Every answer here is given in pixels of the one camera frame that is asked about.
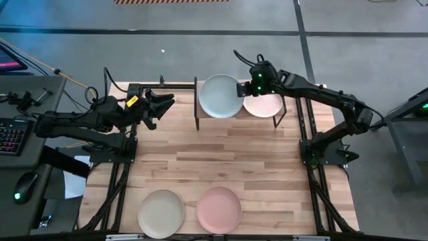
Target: monitor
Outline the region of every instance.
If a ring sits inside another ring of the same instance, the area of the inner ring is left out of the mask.
[[[26,70],[27,65],[14,56],[9,50],[0,46],[0,72]]]

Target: wooden tabletop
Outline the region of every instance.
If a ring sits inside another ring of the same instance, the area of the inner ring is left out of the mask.
[[[118,85],[126,89],[128,83]],[[197,131],[193,90],[154,92],[173,93],[176,103],[156,120],[157,130],[138,126],[138,153],[128,179],[121,232],[141,233],[137,212],[143,199],[152,191],[171,189],[186,207],[185,221],[177,233],[205,234],[197,220],[197,201],[209,187],[222,185],[236,192],[243,208],[241,222],[231,234],[316,233],[308,177],[299,154],[301,136],[294,99],[286,98],[288,113],[277,129],[271,118],[207,118],[201,119]],[[126,97],[114,86],[110,94]],[[313,102],[313,107],[318,131],[335,125],[329,106]],[[89,176],[80,208],[81,226],[104,201],[111,168],[109,163],[101,164]],[[325,170],[332,203],[358,229],[345,172],[333,166],[325,166]],[[320,209],[327,227],[324,206]]]

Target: pink plate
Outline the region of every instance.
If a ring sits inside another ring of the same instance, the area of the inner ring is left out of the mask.
[[[198,201],[196,213],[199,223],[208,232],[226,234],[241,220],[241,202],[227,187],[212,187]]]
[[[281,111],[282,98],[279,94],[265,94],[257,97],[247,96],[243,101],[243,105],[253,116],[267,118]]]

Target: gray floor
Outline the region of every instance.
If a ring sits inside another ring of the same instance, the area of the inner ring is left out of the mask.
[[[427,32],[428,7],[413,0],[301,0],[307,31]],[[10,1],[2,25],[173,30],[298,30],[292,0],[231,0],[228,3],[113,5],[108,0]],[[102,67],[118,81],[191,81],[225,73],[248,78],[232,50],[248,58],[262,53],[277,68],[306,76],[299,37],[237,35],[50,35],[1,33],[19,46],[87,85],[102,88]],[[386,114],[427,87],[427,38],[309,37],[317,83],[354,94]],[[85,103],[80,87],[67,91]],[[60,110],[74,106],[63,98]],[[334,113],[336,122],[342,117]],[[367,234],[428,240],[426,196],[395,197],[406,184],[386,129],[347,137],[360,159],[350,164],[350,186],[360,229]],[[73,140],[51,141],[61,146]]]

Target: keyboard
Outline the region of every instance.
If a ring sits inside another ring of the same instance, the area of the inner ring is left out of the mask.
[[[32,124],[31,120],[0,118],[0,155],[19,156]]]

